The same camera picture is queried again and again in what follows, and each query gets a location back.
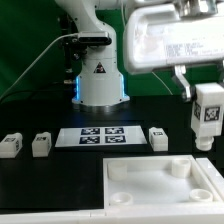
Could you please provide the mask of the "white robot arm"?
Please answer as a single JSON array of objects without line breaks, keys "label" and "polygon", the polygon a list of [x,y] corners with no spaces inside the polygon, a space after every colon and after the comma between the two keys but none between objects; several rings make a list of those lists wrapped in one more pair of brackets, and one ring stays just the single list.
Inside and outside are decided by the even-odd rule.
[{"label": "white robot arm", "polygon": [[130,74],[172,68],[185,98],[192,97],[185,79],[191,65],[224,61],[224,0],[55,0],[72,19],[71,35],[82,70],[75,78],[73,103],[113,107],[129,100],[117,67],[114,28],[98,10],[124,10],[123,60]]}]

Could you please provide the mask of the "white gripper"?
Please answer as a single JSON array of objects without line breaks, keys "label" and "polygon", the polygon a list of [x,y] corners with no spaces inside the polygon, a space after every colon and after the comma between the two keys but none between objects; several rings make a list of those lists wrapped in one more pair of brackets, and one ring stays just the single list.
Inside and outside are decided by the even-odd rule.
[{"label": "white gripper", "polygon": [[160,4],[135,9],[123,34],[125,69],[131,74],[173,68],[173,81],[185,102],[192,90],[184,65],[221,61],[218,81],[224,83],[224,3],[208,17],[181,18],[175,5]]}]

